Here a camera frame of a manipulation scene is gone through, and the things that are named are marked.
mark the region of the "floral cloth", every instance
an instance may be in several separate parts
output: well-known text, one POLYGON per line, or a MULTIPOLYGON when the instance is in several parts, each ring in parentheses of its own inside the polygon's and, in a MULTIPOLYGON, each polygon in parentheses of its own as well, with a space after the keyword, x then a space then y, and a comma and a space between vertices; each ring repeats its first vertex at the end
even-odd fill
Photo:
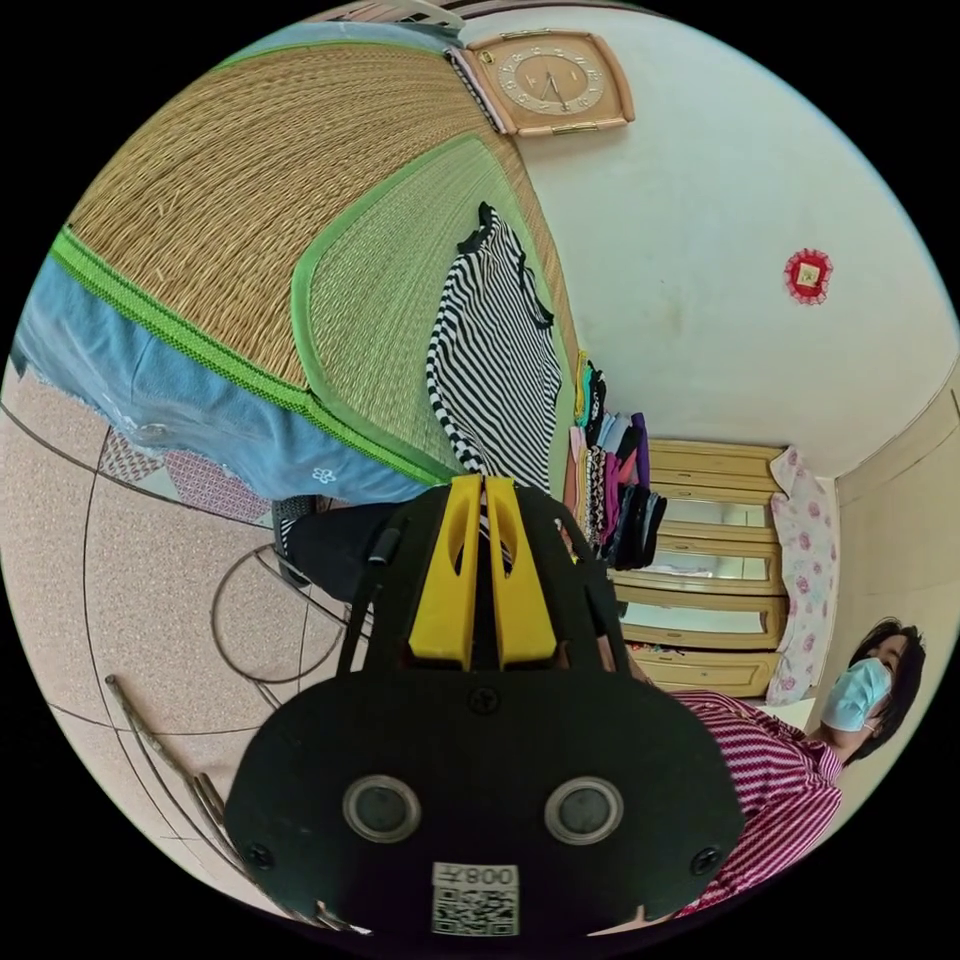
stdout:
POLYGON ((795 447, 777 457, 770 469, 784 491, 773 495, 770 506, 782 548, 790 612, 767 703, 784 706, 803 699, 819 675, 830 643, 838 529, 826 490, 795 447))

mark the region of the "face mask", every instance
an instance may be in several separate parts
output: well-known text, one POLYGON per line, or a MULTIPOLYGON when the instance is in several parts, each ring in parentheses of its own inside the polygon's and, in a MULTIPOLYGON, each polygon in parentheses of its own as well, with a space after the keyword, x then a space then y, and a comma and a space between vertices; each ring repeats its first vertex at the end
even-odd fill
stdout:
POLYGON ((823 708, 823 722, 833 730, 858 733, 870 711, 890 692, 890 672, 876 658, 860 660, 840 675, 823 708))

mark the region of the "person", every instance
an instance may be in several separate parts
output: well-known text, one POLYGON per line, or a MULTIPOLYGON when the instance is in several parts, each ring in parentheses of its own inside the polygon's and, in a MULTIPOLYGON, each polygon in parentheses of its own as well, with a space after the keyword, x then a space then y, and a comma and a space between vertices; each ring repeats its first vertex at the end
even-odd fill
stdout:
MULTIPOLYGON (((306 500, 275 505, 277 551, 309 581, 349 604, 366 557, 397 505, 316 513, 306 500)), ((614 670, 608 638, 598 642, 606 669, 614 670)), ((649 923, 641 905, 630 923, 597 933, 638 929, 704 910, 802 858, 840 806, 841 771, 870 756, 899 730, 916 699, 925 658, 915 626, 892 617, 882 620, 858 646, 827 697, 819 725, 809 734, 720 693, 673 692, 716 739, 746 826, 723 868, 695 902, 649 923)), ((637 680, 652 683, 632 657, 628 662, 637 680)), ((561 651, 558 666, 564 665, 561 651)))

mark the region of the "clock face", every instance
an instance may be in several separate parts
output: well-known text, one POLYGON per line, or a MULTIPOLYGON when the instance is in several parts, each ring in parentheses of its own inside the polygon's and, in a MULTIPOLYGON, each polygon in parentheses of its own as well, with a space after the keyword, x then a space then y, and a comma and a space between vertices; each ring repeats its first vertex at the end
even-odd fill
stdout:
POLYGON ((550 116, 589 110, 606 89, 603 71, 589 57, 552 45, 507 54, 496 76, 503 93, 518 106, 550 116))

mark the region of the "clock hand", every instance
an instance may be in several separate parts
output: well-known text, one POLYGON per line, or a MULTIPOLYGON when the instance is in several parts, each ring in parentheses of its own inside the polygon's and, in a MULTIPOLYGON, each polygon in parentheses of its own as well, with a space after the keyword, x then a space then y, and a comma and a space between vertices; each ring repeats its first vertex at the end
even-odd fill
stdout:
POLYGON ((553 74, 550 75, 550 83, 553 85, 553 92, 557 95, 557 99, 560 101, 560 107, 565 112, 569 112, 570 108, 567 106, 567 101, 563 99, 560 94, 560 88, 557 86, 557 81, 553 79, 553 74))

